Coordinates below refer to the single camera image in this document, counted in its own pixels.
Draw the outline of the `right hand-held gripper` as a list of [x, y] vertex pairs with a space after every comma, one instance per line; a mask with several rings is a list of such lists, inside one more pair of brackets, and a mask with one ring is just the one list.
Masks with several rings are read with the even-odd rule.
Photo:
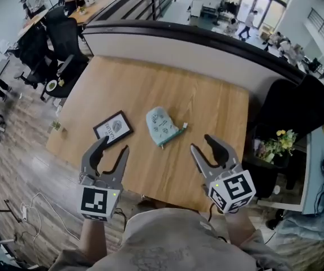
[[191, 154], [205, 179], [206, 194], [222, 213], [235, 212], [256, 194], [248, 170], [243, 170], [235, 149], [214, 135], [204, 135], [216, 165], [211, 165], [198, 146], [191, 144]]

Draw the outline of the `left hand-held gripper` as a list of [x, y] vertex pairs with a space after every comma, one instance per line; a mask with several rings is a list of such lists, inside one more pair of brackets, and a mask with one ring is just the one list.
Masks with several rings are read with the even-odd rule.
[[120, 152], [113, 169], [103, 171], [111, 182], [97, 179], [100, 174], [98, 165], [107, 148], [109, 136], [104, 136], [90, 146], [81, 159], [81, 182], [77, 187], [77, 212], [84, 218], [109, 222], [115, 212], [123, 191], [121, 181], [126, 168], [129, 147], [126, 145]]

